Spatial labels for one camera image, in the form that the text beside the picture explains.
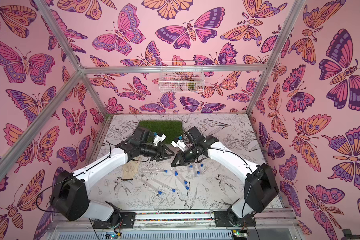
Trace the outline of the test tube blue stopper two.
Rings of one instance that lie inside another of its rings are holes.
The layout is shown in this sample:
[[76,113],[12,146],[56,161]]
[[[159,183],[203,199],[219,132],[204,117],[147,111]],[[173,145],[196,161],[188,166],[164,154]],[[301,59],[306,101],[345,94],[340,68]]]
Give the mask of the test tube blue stopper two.
[[177,170],[171,170],[171,172],[175,175],[175,178],[187,189],[189,190],[188,181],[183,177],[183,175]]

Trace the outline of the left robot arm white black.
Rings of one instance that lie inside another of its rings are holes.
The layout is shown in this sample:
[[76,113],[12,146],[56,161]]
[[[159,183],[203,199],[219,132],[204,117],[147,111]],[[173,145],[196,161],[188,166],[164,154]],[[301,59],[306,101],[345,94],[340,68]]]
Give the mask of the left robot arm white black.
[[163,144],[164,134],[156,134],[154,141],[148,143],[150,134],[150,130],[137,127],[131,137],[111,145],[107,155],[72,173],[61,172],[53,185],[50,205],[71,222],[88,218],[109,227],[118,225],[121,222],[120,209],[108,202],[90,200],[89,195],[92,187],[104,176],[139,156],[160,162],[175,155]]

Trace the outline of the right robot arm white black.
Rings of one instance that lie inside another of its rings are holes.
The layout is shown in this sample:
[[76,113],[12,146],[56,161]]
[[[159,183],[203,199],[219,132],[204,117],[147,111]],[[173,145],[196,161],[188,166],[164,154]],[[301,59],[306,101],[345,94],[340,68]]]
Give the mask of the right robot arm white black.
[[190,145],[182,137],[176,137],[171,145],[178,148],[172,167],[188,166],[205,156],[214,160],[237,176],[244,185],[243,196],[227,210],[227,218],[233,226],[240,226],[254,220],[256,213],[263,210],[280,192],[272,168],[267,164],[257,165],[229,150],[212,135],[204,137],[193,127],[185,132]]

